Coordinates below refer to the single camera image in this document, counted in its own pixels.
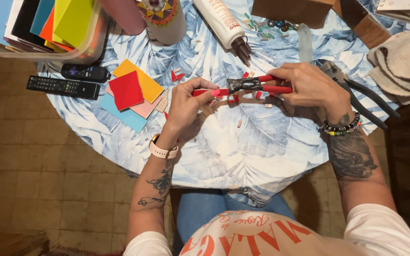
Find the woman's left hand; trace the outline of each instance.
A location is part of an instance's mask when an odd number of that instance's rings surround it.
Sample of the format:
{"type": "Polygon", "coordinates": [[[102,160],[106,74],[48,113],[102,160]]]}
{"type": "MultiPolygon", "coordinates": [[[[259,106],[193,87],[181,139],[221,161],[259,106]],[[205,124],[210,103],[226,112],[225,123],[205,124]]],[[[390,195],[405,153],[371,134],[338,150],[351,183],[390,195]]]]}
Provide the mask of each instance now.
{"type": "Polygon", "coordinates": [[[193,78],[175,86],[172,89],[170,110],[164,128],[168,128],[179,136],[185,127],[192,124],[199,108],[219,95],[218,90],[209,90],[199,96],[192,97],[192,92],[197,88],[218,89],[219,87],[203,78],[193,78]]]}

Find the white t-shirt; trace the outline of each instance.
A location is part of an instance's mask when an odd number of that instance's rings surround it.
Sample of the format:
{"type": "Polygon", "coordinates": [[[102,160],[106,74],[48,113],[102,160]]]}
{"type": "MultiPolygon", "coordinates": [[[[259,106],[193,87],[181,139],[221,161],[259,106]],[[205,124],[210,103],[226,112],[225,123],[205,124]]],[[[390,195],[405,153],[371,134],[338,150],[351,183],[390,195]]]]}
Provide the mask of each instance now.
{"type": "MultiPolygon", "coordinates": [[[[154,231],[136,236],[123,256],[171,256],[154,231]]],[[[181,256],[410,256],[410,229],[391,209],[364,204],[348,216],[344,239],[323,237],[274,213],[227,211],[197,230],[181,256]]]]}

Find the jeans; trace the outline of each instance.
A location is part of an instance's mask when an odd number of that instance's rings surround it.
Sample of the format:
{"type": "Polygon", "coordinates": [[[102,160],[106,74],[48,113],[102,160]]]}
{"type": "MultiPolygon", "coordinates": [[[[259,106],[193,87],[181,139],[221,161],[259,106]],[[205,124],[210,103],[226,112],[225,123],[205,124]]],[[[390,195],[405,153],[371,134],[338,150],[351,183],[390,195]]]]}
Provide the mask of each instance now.
{"type": "Polygon", "coordinates": [[[177,235],[183,245],[200,227],[227,210],[267,211],[295,219],[280,193],[270,198],[266,206],[256,208],[232,199],[220,189],[184,189],[176,219],[177,235]]]}

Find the beaded bracelet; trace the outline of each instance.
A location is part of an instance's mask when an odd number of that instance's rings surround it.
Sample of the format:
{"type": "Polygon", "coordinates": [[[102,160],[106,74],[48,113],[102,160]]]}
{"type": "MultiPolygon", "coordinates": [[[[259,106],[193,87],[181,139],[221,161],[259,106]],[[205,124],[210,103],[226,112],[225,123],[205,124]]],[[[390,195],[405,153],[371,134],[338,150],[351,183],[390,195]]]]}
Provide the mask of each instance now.
{"type": "Polygon", "coordinates": [[[334,135],[346,135],[348,133],[353,133],[356,129],[359,128],[360,125],[362,125],[362,119],[360,118],[360,113],[355,112],[355,118],[354,120],[349,124],[344,127],[331,127],[328,125],[328,121],[325,120],[323,122],[323,129],[327,134],[330,134],[332,136],[334,135]]]}

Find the white bottle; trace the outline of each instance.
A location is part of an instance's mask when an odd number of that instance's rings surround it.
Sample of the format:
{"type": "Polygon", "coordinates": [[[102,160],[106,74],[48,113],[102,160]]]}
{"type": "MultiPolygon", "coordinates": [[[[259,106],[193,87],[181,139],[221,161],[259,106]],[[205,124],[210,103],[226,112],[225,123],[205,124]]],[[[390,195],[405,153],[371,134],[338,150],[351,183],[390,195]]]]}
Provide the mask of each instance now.
{"type": "Polygon", "coordinates": [[[222,0],[192,0],[192,2],[222,45],[227,49],[233,49],[236,55],[249,66],[251,48],[243,39],[245,31],[222,0]]]}

